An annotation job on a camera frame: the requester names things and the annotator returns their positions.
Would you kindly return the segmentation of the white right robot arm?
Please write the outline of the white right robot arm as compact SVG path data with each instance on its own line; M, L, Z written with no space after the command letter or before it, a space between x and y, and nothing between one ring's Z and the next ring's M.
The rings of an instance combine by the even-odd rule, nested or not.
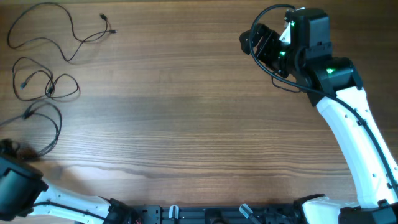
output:
M328 14L285 6L279 34L255 19L239 36L241 49L272 84L305 93L332 130L350 169L357 200L314 194L296 200L293 223L396 223L397 163L370 112L363 80L353 62L334 57Z

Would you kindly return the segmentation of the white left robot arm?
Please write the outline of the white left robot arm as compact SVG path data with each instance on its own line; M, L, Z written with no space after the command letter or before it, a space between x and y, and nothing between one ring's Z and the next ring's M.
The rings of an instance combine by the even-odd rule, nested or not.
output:
M113 198L88 196L63 189L43 173L17 159L9 139L1 141L1 220L50 215L75 223L141 223L139 214Z

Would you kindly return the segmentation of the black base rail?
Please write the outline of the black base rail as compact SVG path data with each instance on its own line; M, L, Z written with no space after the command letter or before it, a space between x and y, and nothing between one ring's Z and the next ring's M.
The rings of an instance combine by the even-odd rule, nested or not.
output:
M136 206L128 224L211 224L211 223L338 223L337 215L315 213L306 218L303 210L292 204L244 205L238 207L180 207L172 205Z

